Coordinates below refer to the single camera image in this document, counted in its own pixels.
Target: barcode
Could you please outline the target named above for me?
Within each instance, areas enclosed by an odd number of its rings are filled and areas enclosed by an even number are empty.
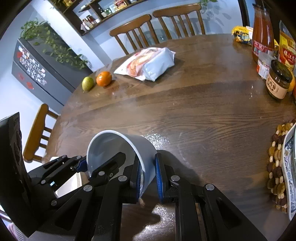
[[[259,72],[258,74],[263,78],[266,79],[269,73],[269,68],[265,67],[260,60],[258,60],[259,65]]]

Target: green vine plant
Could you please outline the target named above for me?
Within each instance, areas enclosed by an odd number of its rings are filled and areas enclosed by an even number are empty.
[[[41,43],[50,46],[50,49],[43,49],[43,53],[55,57],[55,60],[60,63],[68,63],[71,66],[77,67],[80,70],[86,67],[87,60],[82,60],[82,54],[76,55],[71,48],[63,46],[59,43],[60,37],[56,33],[49,30],[48,26],[44,25],[46,22],[38,22],[38,20],[31,20],[21,27],[21,37],[25,40],[38,40],[34,45]]]
[[[207,4],[209,2],[218,2],[218,0],[201,0],[199,4],[202,6],[202,13],[205,13],[207,11]]]

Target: chair backrest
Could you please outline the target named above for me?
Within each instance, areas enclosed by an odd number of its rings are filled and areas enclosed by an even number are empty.
[[[181,27],[183,29],[184,35],[185,37],[188,37],[188,33],[187,30],[185,28],[183,19],[181,17],[181,15],[185,15],[186,21],[188,23],[191,35],[194,36],[194,30],[192,27],[192,24],[190,22],[190,19],[188,17],[188,13],[191,13],[193,11],[196,11],[197,13],[197,17],[198,17],[198,21],[200,23],[200,28],[202,31],[202,34],[205,34],[205,27],[202,21],[202,16],[200,14],[200,10],[201,10],[201,6],[199,3],[194,3],[194,4],[187,4],[187,5],[182,5],[182,6],[176,6],[176,7],[169,7],[169,8],[164,8],[164,9],[160,9],[160,10],[156,10],[152,13],[152,15],[156,18],[158,18],[161,26],[163,27],[163,30],[165,31],[165,34],[167,36],[168,39],[172,39],[170,32],[167,28],[167,26],[165,25],[165,22],[163,21],[162,17],[170,17],[171,20],[173,21],[173,25],[175,27],[175,30],[177,32],[178,38],[181,38],[181,33],[180,30],[178,28],[178,25],[176,23],[176,20],[174,18],[174,16],[178,16],[178,19],[180,21]]]
[[[126,50],[126,48],[124,47],[124,45],[122,44],[121,40],[119,39],[118,35],[119,34],[126,34],[131,45],[133,46],[133,49],[136,51],[137,50],[137,47],[135,45],[135,43],[133,42],[130,34],[128,33],[129,31],[132,31],[138,45],[140,48],[143,48],[143,45],[138,37],[138,35],[136,34],[135,32],[135,29],[137,28],[142,39],[143,39],[143,42],[144,42],[144,45],[145,47],[149,47],[149,44],[148,44],[148,41],[145,37],[145,35],[143,34],[143,31],[141,30],[141,26],[144,24],[144,23],[147,23],[148,24],[148,27],[149,27],[149,30],[150,30],[150,33],[151,33],[151,36],[152,38],[154,39],[154,42],[155,44],[159,44],[159,41],[158,41],[158,38],[156,37],[156,34],[155,34],[155,31],[154,31],[154,28],[151,24],[151,15],[149,14],[145,14],[139,18],[136,18],[124,25],[121,25],[113,30],[110,31],[110,36],[112,37],[115,37],[117,42],[119,43],[119,45],[121,46],[121,48],[123,49],[123,51],[125,52],[126,55],[129,54],[129,52]]]
[[[49,140],[48,136],[43,135],[43,131],[47,131],[49,133],[52,132],[52,129],[45,126],[45,118],[46,115],[53,117],[54,119],[58,118],[58,115],[53,113],[48,109],[47,104],[42,104],[39,108],[39,111],[35,117],[34,123],[29,133],[29,137],[24,148],[24,161],[31,162],[31,161],[42,161],[41,156],[35,155],[35,152],[38,150],[39,147],[46,149],[47,145],[42,144],[40,141],[44,139],[46,141]]]

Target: wooden table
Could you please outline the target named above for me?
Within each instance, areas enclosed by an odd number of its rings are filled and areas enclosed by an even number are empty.
[[[292,96],[275,101],[250,46],[229,34],[160,46],[176,58],[156,82],[116,75],[107,88],[78,88],[51,133],[46,159],[85,155],[105,129],[146,136],[175,173],[194,184],[213,183],[268,240],[277,240],[289,219],[269,200],[267,150],[276,126],[295,116]],[[127,58],[104,69],[113,72]],[[141,205],[125,205],[122,216],[121,240],[174,240],[174,205],[158,204],[155,182]]]

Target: gray refrigerator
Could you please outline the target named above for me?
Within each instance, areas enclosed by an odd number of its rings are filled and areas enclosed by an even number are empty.
[[[61,45],[69,47],[59,38]],[[76,68],[60,63],[43,52],[45,44],[34,45],[36,40],[17,40],[12,63],[12,74],[17,80],[43,103],[60,113],[68,98],[80,85],[83,78],[92,71],[85,67]]]

